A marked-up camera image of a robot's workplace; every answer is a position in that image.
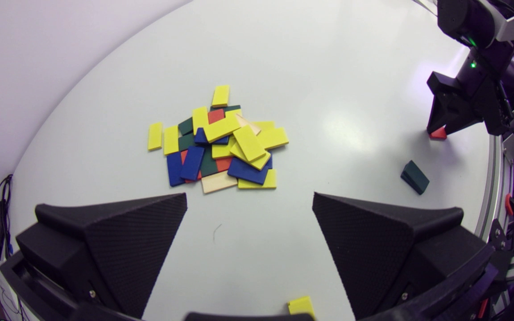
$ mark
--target red block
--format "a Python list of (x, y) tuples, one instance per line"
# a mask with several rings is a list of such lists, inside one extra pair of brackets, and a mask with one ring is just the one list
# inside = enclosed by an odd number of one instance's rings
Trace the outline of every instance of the red block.
[(210, 124), (212, 124), (220, 119), (223, 119), (223, 118), (225, 118), (225, 112), (223, 111), (222, 108), (212, 110), (212, 111), (208, 112), (208, 114), (207, 114), (207, 119), (210, 121)]
[(435, 132), (430, 134), (431, 140), (447, 140), (447, 134), (445, 134), (445, 128), (439, 128)]
[[(187, 150), (182, 151), (181, 155), (182, 155), (182, 165), (183, 165), (184, 164), (184, 159), (186, 159)], [(200, 179), (202, 179), (202, 171), (198, 172), (198, 180), (200, 180)], [(186, 181), (186, 183), (191, 183), (192, 182), (189, 179), (184, 179), (184, 181)]]
[(228, 170), (231, 164), (231, 159), (233, 159), (233, 157), (216, 159), (216, 164), (218, 165), (218, 172)]

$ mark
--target white wall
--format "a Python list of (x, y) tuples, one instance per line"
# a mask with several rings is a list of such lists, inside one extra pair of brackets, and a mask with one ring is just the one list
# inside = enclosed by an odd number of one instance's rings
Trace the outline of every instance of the white wall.
[(0, 0), (0, 181), (94, 65), (189, 1)]

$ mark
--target yellow block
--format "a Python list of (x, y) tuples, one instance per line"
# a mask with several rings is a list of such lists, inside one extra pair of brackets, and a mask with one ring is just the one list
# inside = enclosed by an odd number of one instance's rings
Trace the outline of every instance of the yellow block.
[(237, 187), (240, 189), (276, 189), (277, 188), (277, 170), (268, 170), (263, 185), (255, 184), (252, 181), (239, 179)]
[(304, 296), (300, 299), (289, 301), (287, 305), (289, 307), (289, 313), (291, 314), (308, 313), (311, 315), (311, 317), (315, 317), (315, 312), (312, 309), (310, 296)]
[(225, 112), (225, 117), (232, 117), (232, 116), (235, 116), (235, 115), (243, 116), (243, 113), (241, 112), (241, 109), (234, 109), (234, 110), (230, 110), (230, 111), (226, 111)]
[(237, 122), (235, 117), (226, 117), (205, 126), (203, 129), (206, 132), (208, 142), (212, 143), (222, 137), (230, 135), (239, 127), (239, 122)]
[(225, 107), (229, 100), (229, 85), (216, 86), (214, 91), (214, 100), (211, 102), (212, 107)]
[(253, 124), (259, 126), (261, 130), (268, 130), (275, 128), (275, 122), (253, 122)]
[(265, 164), (267, 162), (269, 162), (269, 159), (271, 158), (271, 153), (270, 152), (266, 152), (265, 155), (263, 155), (263, 156), (255, 159), (254, 161), (250, 162), (245, 157), (245, 154), (243, 154), (243, 152), (241, 151), (241, 148), (239, 147), (239, 144), (233, 145), (233, 147), (231, 148), (231, 154), (233, 154), (237, 158), (241, 159), (243, 162), (245, 162), (245, 163), (255, 167), (258, 170), (262, 170), (263, 166), (265, 166)]
[(259, 140), (257, 140), (257, 136), (253, 134), (253, 130), (251, 130), (251, 126), (249, 125), (243, 126), (233, 132), (233, 136), (235, 136), (241, 151), (243, 151), (243, 154), (245, 154), (245, 157), (250, 162), (265, 155), (267, 152), (263, 146), (261, 146)]
[(235, 140), (235, 137), (231, 136), (227, 145), (211, 145), (211, 157), (213, 159), (218, 159), (234, 156), (231, 154), (230, 150), (236, 144), (236, 142), (237, 140)]
[(166, 133), (164, 134), (164, 155), (179, 152), (179, 150), (178, 126), (166, 128)]
[(282, 127), (261, 131), (257, 140), (266, 150), (289, 144), (285, 128)]
[(251, 130), (253, 130), (253, 134), (257, 135), (261, 132), (261, 128), (257, 125), (255, 125), (252, 122), (249, 122), (249, 120), (246, 120), (241, 116), (241, 114), (235, 114), (235, 117), (237, 118), (237, 122), (239, 122), (239, 126), (243, 127), (245, 125), (249, 125), (251, 127)]
[(194, 135), (198, 132), (198, 128), (205, 128), (210, 121), (207, 118), (207, 107), (196, 108), (192, 111), (191, 121), (194, 125)]
[(162, 148), (162, 123), (154, 123), (150, 125), (148, 131), (148, 150), (157, 150)]

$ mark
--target pile of blocks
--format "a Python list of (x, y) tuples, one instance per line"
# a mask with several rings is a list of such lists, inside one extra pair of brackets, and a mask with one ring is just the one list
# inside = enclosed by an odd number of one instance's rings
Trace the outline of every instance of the pile of blocks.
[(149, 127), (148, 150), (162, 148), (170, 186), (202, 181), (204, 193), (237, 185), (240, 189), (275, 189), (277, 171), (269, 150), (288, 144), (274, 122), (250, 122), (241, 106), (229, 106), (229, 86), (217, 86), (211, 104), (196, 108), (177, 126)]

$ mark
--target white table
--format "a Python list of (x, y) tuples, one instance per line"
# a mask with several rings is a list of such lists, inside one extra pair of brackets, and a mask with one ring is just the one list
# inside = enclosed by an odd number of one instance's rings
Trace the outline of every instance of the white table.
[[(144, 319), (287, 313), (288, 300), (310, 295), (319, 321), (351, 320), (313, 192), (459, 206), (474, 231), (487, 179), (484, 125), (445, 142), (424, 132), (427, 78), (455, 75), (467, 52), (407, 0), (194, 1), (112, 52), (49, 116), (14, 175), (12, 236), (35, 223), (38, 203), (186, 192)], [(273, 151), (276, 190), (170, 188), (162, 152), (147, 152), (149, 124), (178, 124), (222, 84), (246, 118), (286, 128), (290, 144)], [(410, 159), (431, 181), (422, 196), (400, 179)]]

